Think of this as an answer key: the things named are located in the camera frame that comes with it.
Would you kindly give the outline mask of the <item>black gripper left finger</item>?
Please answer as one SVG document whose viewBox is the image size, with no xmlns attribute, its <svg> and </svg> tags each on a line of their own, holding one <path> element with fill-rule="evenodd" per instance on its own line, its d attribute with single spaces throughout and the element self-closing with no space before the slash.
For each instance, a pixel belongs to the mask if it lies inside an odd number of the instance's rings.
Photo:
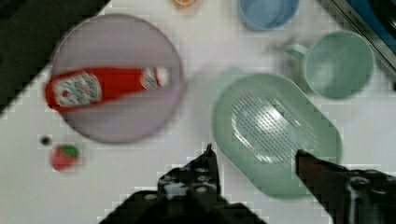
<svg viewBox="0 0 396 224">
<path fill-rule="evenodd" d="M 167 203 L 191 203 L 205 194 L 220 194 L 217 154 L 211 144 L 200 156 L 171 169 L 157 182 L 157 195 Z"/>
</svg>

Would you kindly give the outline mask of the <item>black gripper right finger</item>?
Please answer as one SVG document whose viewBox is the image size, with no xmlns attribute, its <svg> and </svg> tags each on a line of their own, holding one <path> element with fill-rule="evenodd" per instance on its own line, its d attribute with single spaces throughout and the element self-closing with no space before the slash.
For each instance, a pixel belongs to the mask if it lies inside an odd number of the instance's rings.
<svg viewBox="0 0 396 224">
<path fill-rule="evenodd" d="M 296 174 L 332 217 L 333 224 L 396 224 L 395 177 L 349 170 L 299 149 Z"/>
</svg>

